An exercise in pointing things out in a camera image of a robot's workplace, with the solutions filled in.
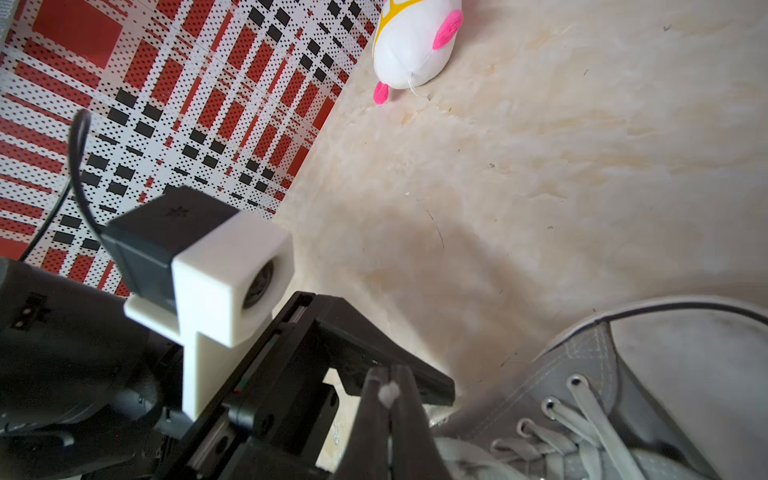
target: metal eyelet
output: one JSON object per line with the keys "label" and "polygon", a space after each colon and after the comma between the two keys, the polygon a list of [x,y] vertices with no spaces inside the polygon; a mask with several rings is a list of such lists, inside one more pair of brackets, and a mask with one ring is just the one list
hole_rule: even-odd
{"label": "metal eyelet", "polygon": [[573,375],[568,377],[568,381],[565,383],[565,385],[568,387],[569,390],[573,390],[577,387],[581,387],[582,385],[589,388],[589,382],[587,381],[587,377],[583,376],[580,373],[574,373]]}
{"label": "metal eyelet", "polygon": [[546,399],[544,399],[543,402],[541,402],[541,410],[542,412],[544,412],[544,415],[546,415],[547,418],[550,420],[554,420],[554,416],[552,415],[550,410],[555,405],[560,405],[560,400],[556,399],[553,396],[547,397]]}
{"label": "metal eyelet", "polygon": [[531,435],[530,433],[525,433],[525,426],[531,423],[533,423],[533,420],[531,419],[518,420],[518,426],[516,427],[516,430],[518,431],[518,435],[520,435],[524,439],[531,438],[533,435]]}

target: black cable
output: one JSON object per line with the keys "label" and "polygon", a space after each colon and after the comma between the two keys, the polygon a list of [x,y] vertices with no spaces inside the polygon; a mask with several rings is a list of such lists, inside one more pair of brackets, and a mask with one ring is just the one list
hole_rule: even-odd
{"label": "black cable", "polygon": [[51,223],[56,218],[56,215],[58,214],[58,211],[61,210],[61,205],[64,204],[64,200],[67,200],[67,195],[69,195],[69,189],[72,187],[72,180],[67,179],[67,183],[64,185],[64,190],[61,191],[61,193],[58,195],[58,200],[56,200],[56,204],[51,208],[51,211],[48,213],[48,216],[45,218],[45,221],[43,224],[38,228],[37,233],[35,233],[35,236],[32,237],[32,241],[29,242],[29,245],[27,245],[27,248],[24,250],[24,253],[21,254],[21,256],[18,258],[19,262],[23,262],[24,260],[27,260],[27,257],[29,257],[29,254],[32,253],[32,251],[35,249],[35,247],[40,243],[40,239],[45,235],[45,232],[48,231],[48,227],[51,226]]}
{"label": "black cable", "polygon": [[101,242],[101,227],[96,223],[91,208],[88,206],[88,199],[85,198],[83,183],[80,179],[80,164],[85,154],[85,141],[88,139],[88,132],[91,129],[91,112],[84,108],[74,114],[72,126],[69,128],[69,145],[67,149],[67,166],[69,167],[69,177],[72,181],[72,190],[74,199],[78,203],[78,208],[83,216],[83,220]]}
{"label": "black cable", "polygon": [[74,115],[72,126],[69,127],[69,145],[67,151],[69,178],[67,179],[67,183],[64,185],[61,193],[58,195],[56,204],[53,206],[53,208],[51,208],[51,211],[48,212],[48,216],[45,218],[45,221],[42,223],[40,228],[38,228],[37,233],[34,237],[32,237],[32,240],[29,242],[27,248],[18,258],[18,261],[23,262],[26,260],[27,257],[29,257],[29,254],[32,253],[32,251],[38,245],[38,243],[40,243],[40,239],[43,237],[43,235],[45,235],[45,232],[48,231],[51,223],[53,223],[56,215],[58,215],[58,211],[61,210],[61,206],[64,205],[65,200],[67,200],[67,195],[69,195],[69,190],[72,187],[74,187],[74,198],[78,202],[78,207],[80,212],[83,214],[85,223],[88,224],[91,230],[93,230],[94,235],[96,235],[98,240],[101,242],[101,228],[98,226],[98,224],[96,224],[96,220],[91,214],[91,211],[88,209],[88,200],[85,199],[83,184],[80,180],[80,163],[83,161],[83,153],[85,152],[85,140],[88,138],[88,132],[90,129],[91,112],[85,109],[80,110]]}

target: floor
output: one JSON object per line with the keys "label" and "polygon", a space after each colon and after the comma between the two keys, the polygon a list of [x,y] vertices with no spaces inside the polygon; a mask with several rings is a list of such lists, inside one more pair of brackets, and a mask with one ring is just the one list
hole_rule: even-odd
{"label": "floor", "polygon": [[291,292],[344,296],[452,376],[459,403],[595,311],[679,293],[768,304],[767,4],[464,13],[428,100],[376,106],[363,53],[275,216]]}

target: black plastic part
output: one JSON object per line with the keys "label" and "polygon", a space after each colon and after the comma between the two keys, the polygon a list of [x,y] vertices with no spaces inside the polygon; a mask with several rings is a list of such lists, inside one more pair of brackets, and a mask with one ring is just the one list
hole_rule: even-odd
{"label": "black plastic part", "polygon": [[388,382],[387,368],[368,371],[349,441],[333,478],[388,480],[389,410],[379,401],[379,389]]}
{"label": "black plastic part", "polygon": [[131,377],[148,330],[123,300],[0,257],[0,415],[4,432],[76,423]]}
{"label": "black plastic part", "polygon": [[326,480],[330,473],[258,441],[240,445],[219,480]]}
{"label": "black plastic part", "polygon": [[[379,389],[394,382],[399,394],[390,408]],[[388,439],[392,438],[392,457]],[[419,399],[411,369],[404,365],[370,369],[346,451],[333,480],[451,480]]]}
{"label": "black plastic part", "polygon": [[107,223],[104,248],[131,292],[175,312],[170,262],[238,211],[193,188],[178,187]]}
{"label": "black plastic part", "polygon": [[410,367],[419,386],[422,403],[452,405],[455,400],[451,377],[406,352],[345,299],[318,295],[326,303],[315,320],[344,390],[359,396],[366,374],[374,366],[403,364]]}
{"label": "black plastic part", "polygon": [[131,458],[161,393],[143,367],[151,335],[124,316],[123,300],[0,258],[0,306],[3,478],[62,478]]}
{"label": "black plastic part", "polygon": [[452,403],[449,377],[401,349],[344,299],[295,292],[153,478],[187,478],[187,461],[227,410],[250,440],[239,445],[220,478],[325,478],[328,473],[312,465],[338,409],[333,387],[323,383],[328,368],[335,366],[345,390],[355,395],[369,367],[401,363],[418,372],[410,391],[422,417],[423,399]]}

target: dotted pattern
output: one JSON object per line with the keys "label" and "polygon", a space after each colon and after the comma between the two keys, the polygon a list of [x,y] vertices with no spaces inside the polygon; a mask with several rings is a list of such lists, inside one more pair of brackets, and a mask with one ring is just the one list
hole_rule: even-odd
{"label": "dotted pattern", "polygon": [[[98,223],[180,185],[272,218],[384,1],[21,0],[0,53],[0,254],[57,200],[79,108]],[[27,261],[129,294],[72,198]]]}

